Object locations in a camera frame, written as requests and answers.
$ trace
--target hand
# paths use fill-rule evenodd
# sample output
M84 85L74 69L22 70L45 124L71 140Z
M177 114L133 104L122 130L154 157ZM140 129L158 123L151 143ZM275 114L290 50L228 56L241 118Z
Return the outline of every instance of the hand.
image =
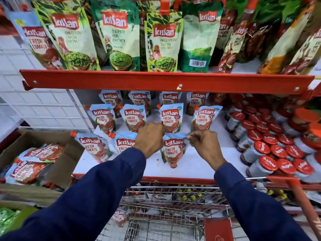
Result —
M191 146L207 161L211 168L216 171L220 166L227 163L222 155L217 133L210 130L197 130L187 136Z
M146 159L160 150L163 143L164 126L161 123L149 123L138 130L133 147L141 150Z

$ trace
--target barcode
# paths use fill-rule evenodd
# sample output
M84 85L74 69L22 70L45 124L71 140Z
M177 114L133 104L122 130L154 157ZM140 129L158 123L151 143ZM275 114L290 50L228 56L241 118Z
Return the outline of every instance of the barcode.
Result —
M191 59L189 61L189 65L191 67L205 67L206 66L206 61L198 61L198 60Z

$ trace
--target navy blue sleeve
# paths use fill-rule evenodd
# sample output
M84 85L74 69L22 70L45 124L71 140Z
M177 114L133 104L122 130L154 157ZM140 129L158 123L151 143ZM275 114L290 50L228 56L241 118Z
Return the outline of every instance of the navy blue sleeve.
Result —
M126 188L137 184L145 155L129 148L101 163L48 208L28 217L20 229L0 237L10 241L95 240L116 211Z
M311 240L279 202L254 189L232 164L223 164L214 179L251 241Z

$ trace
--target person's left hand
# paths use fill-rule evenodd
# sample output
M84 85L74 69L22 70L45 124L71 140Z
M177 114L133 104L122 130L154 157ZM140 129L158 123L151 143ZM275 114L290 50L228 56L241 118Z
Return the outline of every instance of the person's left hand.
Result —
M133 147L141 150L146 159L163 147L164 126L161 123L149 123L138 130Z

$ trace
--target red shelf beam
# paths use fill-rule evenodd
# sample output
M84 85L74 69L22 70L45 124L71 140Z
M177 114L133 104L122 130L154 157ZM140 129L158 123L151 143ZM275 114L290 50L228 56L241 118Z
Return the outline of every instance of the red shelf beam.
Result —
M219 73L20 70L30 87L302 94L314 76Z

